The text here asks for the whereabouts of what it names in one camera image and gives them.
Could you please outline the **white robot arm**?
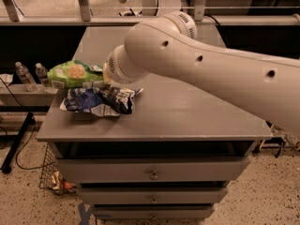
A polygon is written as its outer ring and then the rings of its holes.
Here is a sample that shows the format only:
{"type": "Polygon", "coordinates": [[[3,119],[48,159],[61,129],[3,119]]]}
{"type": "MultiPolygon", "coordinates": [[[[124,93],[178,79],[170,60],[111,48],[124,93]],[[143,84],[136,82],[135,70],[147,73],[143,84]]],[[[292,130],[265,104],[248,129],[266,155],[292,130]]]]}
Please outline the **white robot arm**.
{"type": "Polygon", "coordinates": [[[300,61],[208,45],[175,11],[132,26],[104,64],[104,78],[135,83],[156,74],[191,84],[276,126],[300,134],[300,61]]]}

